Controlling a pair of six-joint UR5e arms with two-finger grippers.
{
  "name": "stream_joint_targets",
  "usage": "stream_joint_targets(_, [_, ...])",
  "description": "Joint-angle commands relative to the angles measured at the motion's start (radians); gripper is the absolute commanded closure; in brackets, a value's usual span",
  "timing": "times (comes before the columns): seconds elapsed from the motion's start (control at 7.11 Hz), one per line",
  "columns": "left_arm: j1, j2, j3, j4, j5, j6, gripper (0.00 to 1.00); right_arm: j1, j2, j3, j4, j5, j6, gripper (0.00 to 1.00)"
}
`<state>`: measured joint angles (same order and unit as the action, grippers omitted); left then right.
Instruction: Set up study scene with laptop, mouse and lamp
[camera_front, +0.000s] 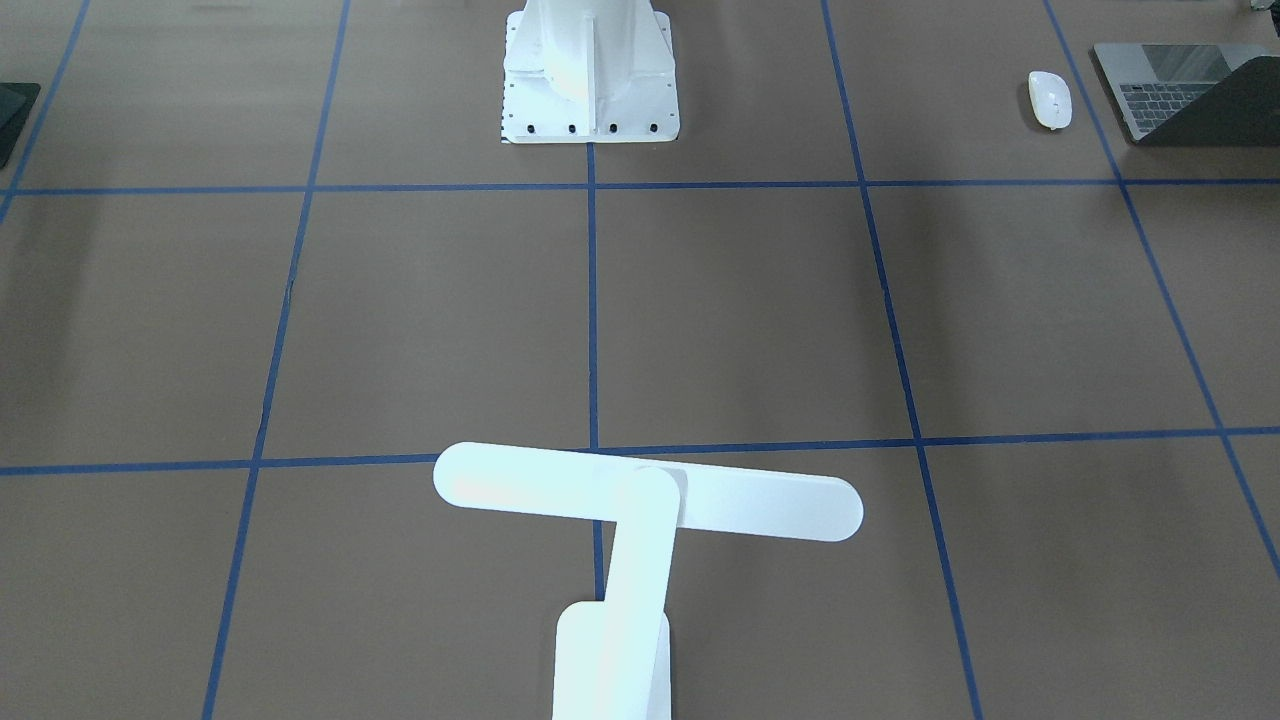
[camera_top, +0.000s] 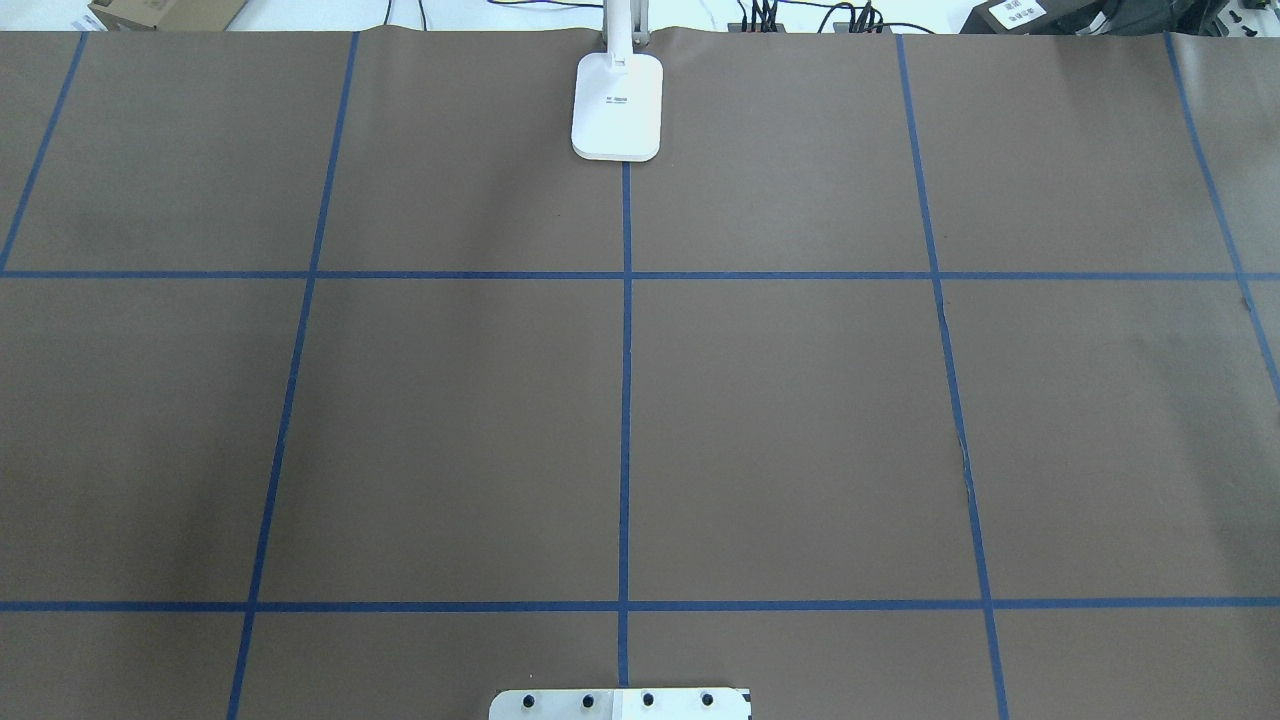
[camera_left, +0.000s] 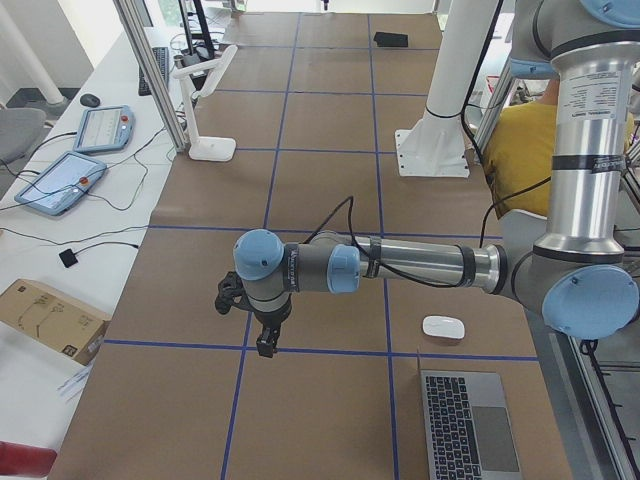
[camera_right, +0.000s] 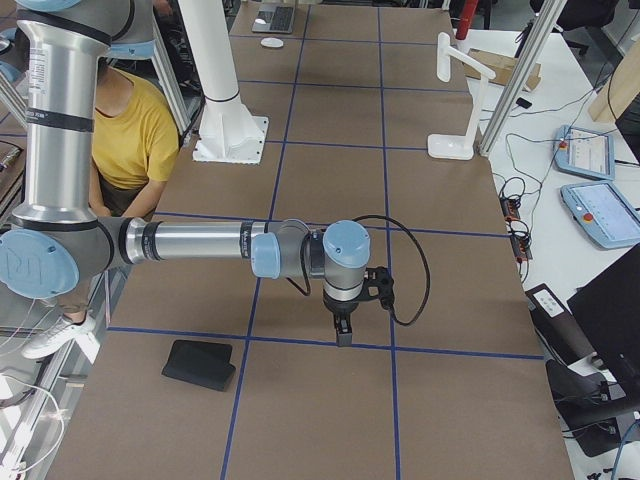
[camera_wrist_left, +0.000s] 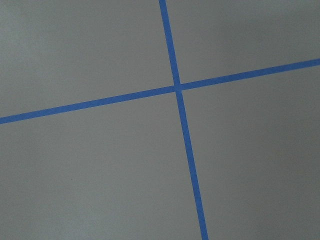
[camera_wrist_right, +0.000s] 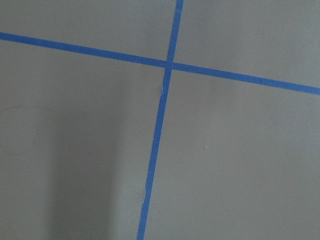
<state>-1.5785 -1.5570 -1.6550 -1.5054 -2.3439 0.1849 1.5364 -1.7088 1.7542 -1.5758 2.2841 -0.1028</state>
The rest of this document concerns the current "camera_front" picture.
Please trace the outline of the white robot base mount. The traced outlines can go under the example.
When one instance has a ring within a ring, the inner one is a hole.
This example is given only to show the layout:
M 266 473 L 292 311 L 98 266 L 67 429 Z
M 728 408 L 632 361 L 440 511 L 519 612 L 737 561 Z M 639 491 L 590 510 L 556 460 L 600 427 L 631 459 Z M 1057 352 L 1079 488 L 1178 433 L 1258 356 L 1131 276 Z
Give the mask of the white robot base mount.
M 506 18 L 500 140 L 666 143 L 681 131 L 671 18 L 649 1 L 527 1 Z

